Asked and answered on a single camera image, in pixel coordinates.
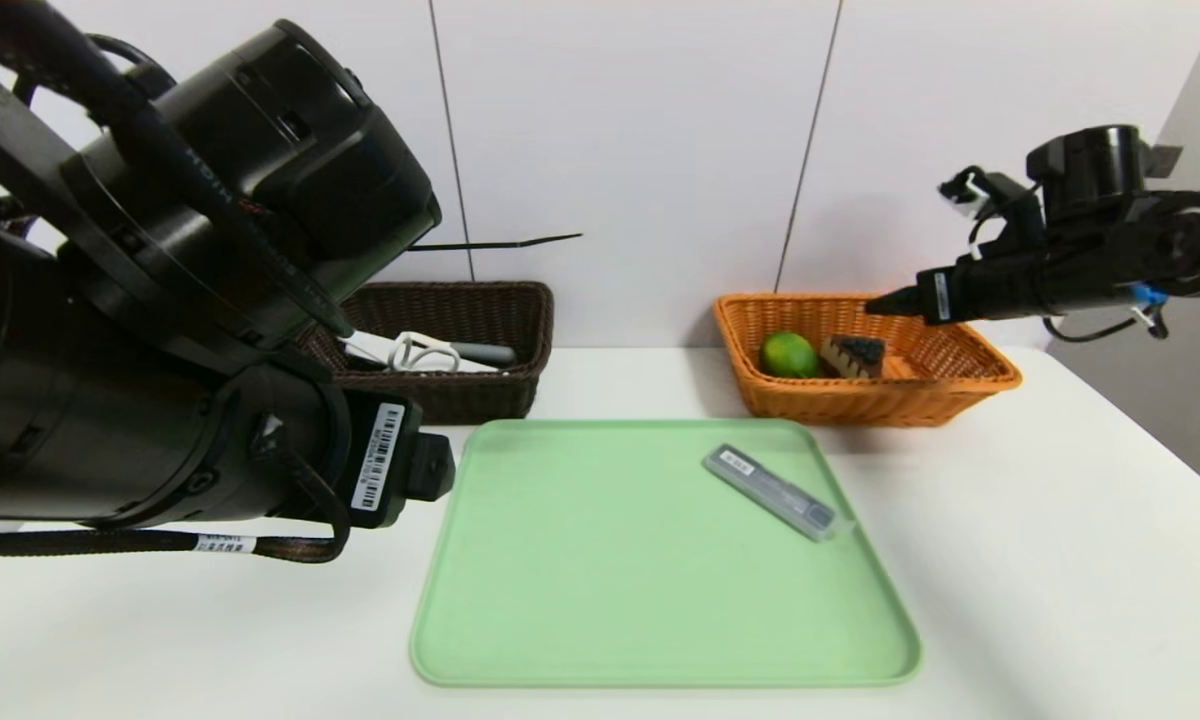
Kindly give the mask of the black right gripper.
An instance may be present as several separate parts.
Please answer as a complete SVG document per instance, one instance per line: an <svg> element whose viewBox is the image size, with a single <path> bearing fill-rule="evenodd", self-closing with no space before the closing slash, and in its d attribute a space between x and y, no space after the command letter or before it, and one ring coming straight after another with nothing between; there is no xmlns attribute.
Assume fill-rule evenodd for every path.
<svg viewBox="0 0 1200 720"><path fill-rule="evenodd" d="M911 284L864 304L869 316L923 316L930 325L1044 316L1043 258L1034 254L974 259L916 275Z"/></svg>

